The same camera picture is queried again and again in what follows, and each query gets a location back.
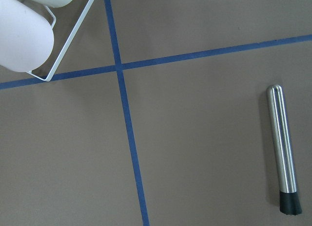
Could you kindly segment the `pink plastic cup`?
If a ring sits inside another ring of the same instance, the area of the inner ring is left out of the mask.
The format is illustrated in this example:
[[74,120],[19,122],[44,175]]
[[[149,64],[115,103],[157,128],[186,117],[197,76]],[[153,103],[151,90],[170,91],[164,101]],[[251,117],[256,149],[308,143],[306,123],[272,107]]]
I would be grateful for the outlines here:
[[54,47],[50,23],[17,0],[0,0],[0,64],[14,72],[32,71]]

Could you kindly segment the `steel muddler black tip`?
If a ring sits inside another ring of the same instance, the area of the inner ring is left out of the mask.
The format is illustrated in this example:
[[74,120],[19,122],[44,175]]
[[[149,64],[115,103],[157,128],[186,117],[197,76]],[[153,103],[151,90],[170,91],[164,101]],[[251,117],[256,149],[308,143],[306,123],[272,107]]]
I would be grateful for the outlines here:
[[283,89],[275,84],[267,88],[273,146],[279,184],[279,209],[286,215],[299,215],[302,208],[297,192],[291,137]]

